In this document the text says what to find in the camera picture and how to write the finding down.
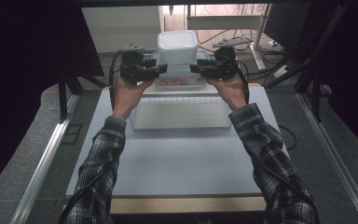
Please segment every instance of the person's right arm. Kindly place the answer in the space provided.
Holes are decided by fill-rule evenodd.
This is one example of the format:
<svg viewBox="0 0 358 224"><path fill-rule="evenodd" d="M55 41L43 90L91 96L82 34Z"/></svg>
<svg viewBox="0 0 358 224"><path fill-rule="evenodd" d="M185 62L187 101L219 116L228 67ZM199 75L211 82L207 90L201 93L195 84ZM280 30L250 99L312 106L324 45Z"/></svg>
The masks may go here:
<svg viewBox="0 0 358 224"><path fill-rule="evenodd" d="M316 213L311 205L260 166L259 163L263 163L311 198L305 183L298 177L292 162L282 151L281 134L264 121L256 104L246 104L238 75L230 80L207 81L217 88L222 99L233 111L229 117L252 158L255 183L260 187L267 204L267 222L314 223Z"/></svg>

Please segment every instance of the plaid sleeve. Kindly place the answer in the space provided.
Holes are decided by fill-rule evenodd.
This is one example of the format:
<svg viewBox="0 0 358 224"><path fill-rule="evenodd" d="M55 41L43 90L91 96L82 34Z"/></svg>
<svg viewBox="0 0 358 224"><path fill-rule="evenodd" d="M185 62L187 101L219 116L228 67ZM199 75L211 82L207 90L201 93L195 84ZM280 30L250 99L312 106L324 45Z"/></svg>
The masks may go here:
<svg viewBox="0 0 358 224"><path fill-rule="evenodd" d="M75 192L82 190L106 164L110 168L77 201L64 223L109 223L112 190L117 180L118 158L125 144L126 124L126 120L119 117L108 117L92 138L89 155L79 168Z"/></svg>
<svg viewBox="0 0 358 224"><path fill-rule="evenodd" d="M267 173L259 160L277 175L311 198L305 183L282 151L282 136L264 121L256 104L247 105L229 115L246 151L254 155L254 180L266 200L268 223L314 223L315 211L282 181Z"/></svg>

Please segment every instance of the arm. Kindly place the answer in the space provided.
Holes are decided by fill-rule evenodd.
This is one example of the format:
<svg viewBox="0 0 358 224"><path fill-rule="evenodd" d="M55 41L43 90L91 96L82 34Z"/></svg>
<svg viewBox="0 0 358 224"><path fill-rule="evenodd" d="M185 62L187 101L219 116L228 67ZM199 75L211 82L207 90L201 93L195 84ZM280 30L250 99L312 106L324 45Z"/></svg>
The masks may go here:
<svg viewBox="0 0 358 224"><path fill-rule="evenodd" d="M89 155L79 168L75 194L85 188L101 171L103 174L75 203L64 223L109 223L110 201L117 180L119 156L125 145L127 117L141 100L142 93L153 80L138 87L129 85L121 77L115 80L115 108L104 126L92 138Z"/></svg>
<svg viewBox="0 0 358 224"><path fill-rule="evenodd" d="M217 88L222 99L233 110L229 117L252 158L255 183L260 187L267 203L267 222L314 223L316 214L310 204L305 203L282 181L260 166L260 162L265 164L310 197L305 183L298 177L292 162L282 151L282 136L264 121L256 104L247 105L244 101L238 75L225 81L207 81Z"/></svg>

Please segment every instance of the white wall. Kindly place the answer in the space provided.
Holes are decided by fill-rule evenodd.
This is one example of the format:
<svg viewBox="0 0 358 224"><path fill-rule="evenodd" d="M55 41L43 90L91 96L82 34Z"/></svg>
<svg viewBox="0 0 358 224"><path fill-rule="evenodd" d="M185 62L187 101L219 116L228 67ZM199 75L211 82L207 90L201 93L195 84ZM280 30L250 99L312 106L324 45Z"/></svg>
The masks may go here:
<svg viewBox="0 0 358 224"><path fill-rule="evenodd" d="M95 48L116 52L133 43L146 50L157 50L161 32L158 7L82 8Z"/></svg>

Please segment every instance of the gray floor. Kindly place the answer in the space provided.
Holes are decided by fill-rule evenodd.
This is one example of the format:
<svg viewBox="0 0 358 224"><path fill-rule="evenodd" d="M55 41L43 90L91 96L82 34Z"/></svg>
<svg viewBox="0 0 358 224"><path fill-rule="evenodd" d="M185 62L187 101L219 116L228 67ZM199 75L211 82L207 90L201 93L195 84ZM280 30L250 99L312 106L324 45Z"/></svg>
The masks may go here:
<svg viewBox="0 0 358 224"><path fill-rule="evenodd" d="M112 54L101 55L105 72L108 71L111 57ZM268 58L275 62L279 60L278 56L268 56ZM248 51L242 53L239 59L249 66L251 73L256 72L255 62ZM266 63L266 66L271 67L273 64ZM358 223L358 212L296 97L293 88L296 78L292 77L277 87L267 90L278 123L296 134L296 147L290 150L289 154L296 170L308 183L322 223ZM263 83L264 78L256 81ZM92 90L99 88L87 81L81 80L81 82L83 87L90 91L82 93L78 103L93 108L92 104L96 104L98 99L98 91ZM11 220L57 125L60 115L57 86L43 93L41 103L29 132L0 176L0 223L9 223ZM91 109L76 115L73 119L74 123L89 119L92 112ZM321 101L321 116L323 126L358 185L358 139L337 117L329 106L327 98ZM85 134L88 124L81 123ZM284 130L282 134L286 145L291 146L294 143L292 136ZM57 222L64 191L69 181L67 176L73 171L71 165L75 165L78 150L76 146L61 146L27 223Z"/></svg>

